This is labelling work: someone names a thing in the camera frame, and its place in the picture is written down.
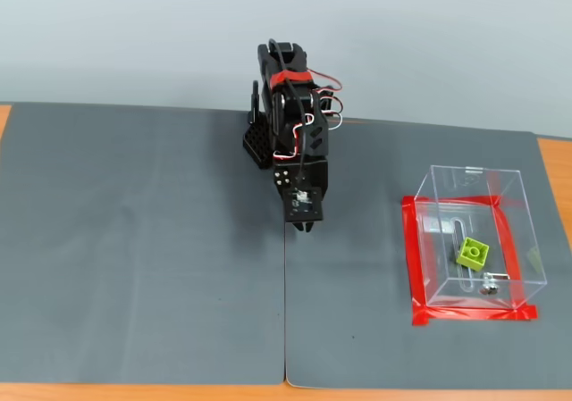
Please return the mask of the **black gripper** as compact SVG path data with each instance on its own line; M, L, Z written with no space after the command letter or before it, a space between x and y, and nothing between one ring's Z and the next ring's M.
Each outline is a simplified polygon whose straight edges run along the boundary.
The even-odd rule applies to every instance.
M296 230L300 230L300 222L294 221L293 216L290 214L293 209L291 200L295 191L294 185L299 189L320 188L321 194L325 196L329 181L327 158L307 158L303 164L300 164L299 161L295 161L290 166L290 173L286 169L275 169L273 171L273 182L282 200L284 221L295 227ZM306 222L304 231L310 232L314 224L313 221Z

